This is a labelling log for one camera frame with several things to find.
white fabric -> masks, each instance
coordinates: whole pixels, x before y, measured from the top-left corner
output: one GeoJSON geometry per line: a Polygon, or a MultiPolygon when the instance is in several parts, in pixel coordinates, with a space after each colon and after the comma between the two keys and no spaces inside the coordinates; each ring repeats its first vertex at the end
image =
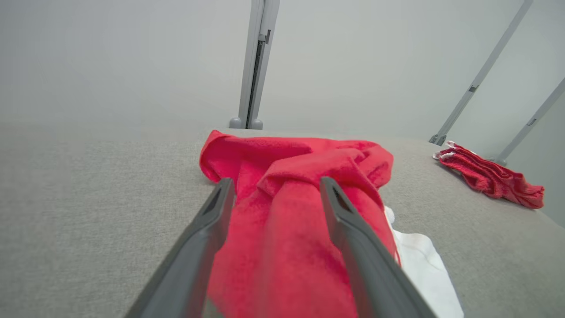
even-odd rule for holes
{"type": "MultiPolygon", "coordinates": [[[[394,222],[392,209],[385,207],[385,215],[389,225],[392,224],[394,222]]],[[[404,273],[436,316],[463,317],[463,310],[447,269],[432,241],[422,234],[405,234],[394,229],[392,232],[404,273]]]]}

gray tabletop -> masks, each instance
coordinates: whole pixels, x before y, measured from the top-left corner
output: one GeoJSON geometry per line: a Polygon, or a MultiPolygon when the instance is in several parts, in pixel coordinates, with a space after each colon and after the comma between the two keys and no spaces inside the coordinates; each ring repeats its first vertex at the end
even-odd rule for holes
{"type": "MultiPolygon", "coordinates": [[[[0,316],[123,316],[213,188],[198,167],[208,133],[0,126],[0,316]]],[[[394,227],[432,239],[468,317],[565,310],[565,230],[542,213],[471,191],[423,140],[318,137],[392,152],[380,193],[394,227]]]]}

red fabric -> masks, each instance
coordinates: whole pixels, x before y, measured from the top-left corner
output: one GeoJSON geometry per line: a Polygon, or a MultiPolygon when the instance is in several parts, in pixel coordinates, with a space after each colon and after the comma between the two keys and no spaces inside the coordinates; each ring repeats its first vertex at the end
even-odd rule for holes
{"type": "Polygon", "coordinates": [[[356,317],[340,251],[331,243],[319,192],[330,176],[392,255],[398,255],[377,189],[393,157],[368,141],[238,138],[213,131],[200,167],[230,177],[237,201],[216,254],[208,296],[231,317],[356,317]]]}
{"type": "Polygon", "coordinates": [[[450,147],[435,156],[446,167],[461,172],[463,179],[474,190],[487,196],[505,199],[527,208],[544,206],[544,187],[526,182],[524,175],[516,173],[451,142],[450,147]]]}

white wall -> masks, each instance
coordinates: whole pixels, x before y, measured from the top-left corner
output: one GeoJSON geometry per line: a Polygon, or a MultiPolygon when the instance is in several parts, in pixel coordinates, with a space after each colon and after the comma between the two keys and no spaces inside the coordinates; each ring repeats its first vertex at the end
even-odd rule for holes
{"type": "Polygon", "coordinates": [[[448,139],[495,157],[565,76],[565,1],[534,0],[448,139]]]}
{"type": "Polygon", "coordinates": [[[428,140],[522,3],[282,0],[259,119],[428,140]]]}
{"type": "Polygon", "coordinates": [[[239,107],[250,5],[2,1],[0,121],[227,127],[239,107]]]}
{"type": "Polygon", "coordinates": [[[542,211],[565,227],[565,94],[509,155],[508,167],[545,187],[542,211]]]}

red towel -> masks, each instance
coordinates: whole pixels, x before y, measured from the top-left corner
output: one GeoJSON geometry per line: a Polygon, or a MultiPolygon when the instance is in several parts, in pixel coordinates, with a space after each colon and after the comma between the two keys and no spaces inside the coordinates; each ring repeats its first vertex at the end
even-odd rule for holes
{"type": "Polygon", "coordinates": [[[238,138],[213,131],[200,167],[230,177],[237,201],[208,296],[231,317],[356,317],[345,264],[331,243],[319,182],[334,178],[388,251],[397,250],[377,189],[393,157],[368,141],[238,138]]]}
{"type": "Polygon", "coordinates": [[[504,197],[531,209],[544,206],[544,187],[529,184],[523,174],[484,160],[453,141],[448,141],[447,145],[448,149],[436,152],[433,157],[444,166],[461,172],[474,190],[494,198],[504,197]]]}

